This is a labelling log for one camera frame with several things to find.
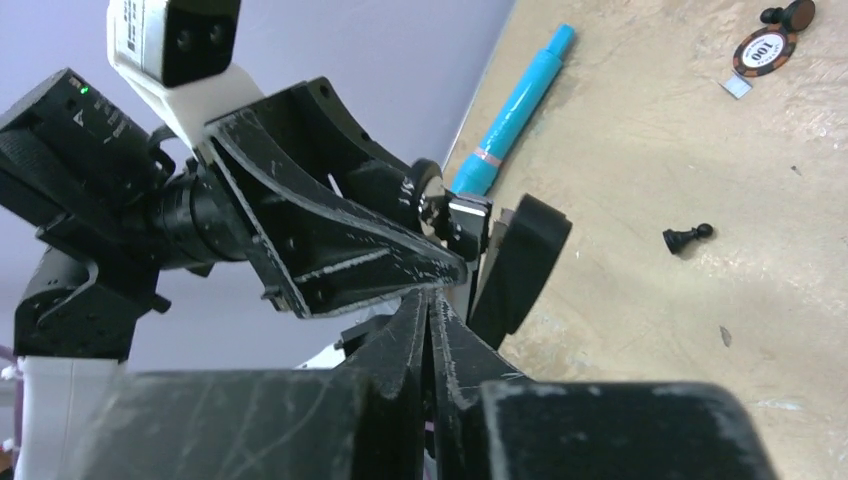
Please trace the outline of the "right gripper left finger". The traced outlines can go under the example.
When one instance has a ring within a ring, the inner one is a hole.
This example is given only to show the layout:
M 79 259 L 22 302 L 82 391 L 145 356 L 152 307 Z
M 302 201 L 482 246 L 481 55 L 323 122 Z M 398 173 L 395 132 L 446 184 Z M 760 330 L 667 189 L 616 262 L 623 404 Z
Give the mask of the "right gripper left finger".
M 419 479 L 430 294 L 330 369 L 145 372 L 119 380 L 63 479 Z

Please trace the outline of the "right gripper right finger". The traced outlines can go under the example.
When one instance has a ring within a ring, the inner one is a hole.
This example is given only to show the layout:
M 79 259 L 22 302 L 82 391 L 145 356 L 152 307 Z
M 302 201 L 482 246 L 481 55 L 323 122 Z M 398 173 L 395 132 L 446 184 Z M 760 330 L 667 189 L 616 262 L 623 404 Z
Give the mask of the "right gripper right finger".
M 536 381 L 429 300 L 442 479 L 773 479 L 742 404 L 702 382 Z

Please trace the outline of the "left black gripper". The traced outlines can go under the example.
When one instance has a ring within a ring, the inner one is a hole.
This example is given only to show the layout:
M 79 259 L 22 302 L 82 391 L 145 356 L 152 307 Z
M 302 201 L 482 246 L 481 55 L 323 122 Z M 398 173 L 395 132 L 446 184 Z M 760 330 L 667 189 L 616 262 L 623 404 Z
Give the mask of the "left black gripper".
M 326 78 L 214 120 L 197 167 L 158 196 L 158 264 L 205 275 L 247 262 L 264 298 L 335 316 L 463 283 L 465 260 L 424 232 L 438 165 L 408 165 L 357 122 Z

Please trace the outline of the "black stapler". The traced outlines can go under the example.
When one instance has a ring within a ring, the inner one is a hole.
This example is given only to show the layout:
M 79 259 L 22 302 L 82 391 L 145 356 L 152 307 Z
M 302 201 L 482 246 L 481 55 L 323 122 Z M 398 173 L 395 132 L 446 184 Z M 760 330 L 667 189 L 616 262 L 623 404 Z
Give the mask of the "black stapler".
M 493 349 L 517 332 L 571 233 L 566 215 L 532 195 L 495 222 L 468 301 L 466 325 Z

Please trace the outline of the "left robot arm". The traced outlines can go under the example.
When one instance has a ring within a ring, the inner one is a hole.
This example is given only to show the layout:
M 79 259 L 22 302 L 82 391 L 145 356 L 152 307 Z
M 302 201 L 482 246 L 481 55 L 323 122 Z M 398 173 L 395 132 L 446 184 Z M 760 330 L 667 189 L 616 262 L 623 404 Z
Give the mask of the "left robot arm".
M 205 122 L 182 171 L 73 70 L 1 118 L 1 203 L 46 251 L 15 312 L 29 359 L 121 365 L 164 313 L 162 272 L 246 262 L 303 320 L 399 299 L 329 370 L 132 374 L 108 386 L 62 479 L 419 479 L 429 315 L 464 259 L 428 236 L 440 168 L 406 165 L 323 77 Z

